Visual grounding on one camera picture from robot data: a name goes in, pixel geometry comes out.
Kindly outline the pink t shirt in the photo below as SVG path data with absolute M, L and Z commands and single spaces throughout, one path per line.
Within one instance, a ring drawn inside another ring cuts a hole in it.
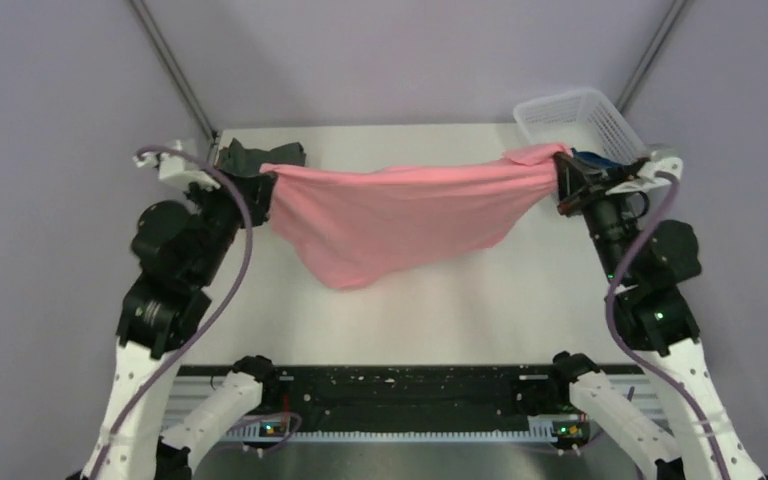
M 336 290 L 490 248 L 557 189 L 562 143 L 461 166 L 395 166 L 348 173 L 265 164 L 275 176 L 269 220 L 302 264 Z

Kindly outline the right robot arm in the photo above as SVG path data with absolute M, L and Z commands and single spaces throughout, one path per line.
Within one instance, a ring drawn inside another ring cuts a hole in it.
M 546 385 L 549 404 L 595 421 L 646 479 L 760 479 L 710 375 L 701 331 L 680 292 L 698 276 L 692 227 L 668 218 L 683 162 L 656 148 L 630 164 L 601 167 L 558 152 L 558 212 L 581 216 L 608 280 L 605 320 L 616 345 L 642 369 L 664 425 L 615 391 L 583 354 L 562 352 Z

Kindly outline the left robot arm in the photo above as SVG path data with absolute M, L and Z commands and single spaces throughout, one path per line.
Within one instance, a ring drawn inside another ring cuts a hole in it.
M 261 150 L 232 141 L 214 162 L 195 158 L 181 144 L 135 154 L 136 166 L 154 169 L 186 199 L 156 203 L 138 219 L 130 247 L 140 274 L 122 301 L 112 390 L 78 478 L 188 479 L 247 413 L 277 407 L 281 388 L 269 379 L 272 362 L 246 356 L 183 420 L 164 423 L 184 354 L 225 309 L 206 288 L 236 236 L 251 238 L 268 218 L 275 177 L 261 167 L 305 160 L 297 143 Z

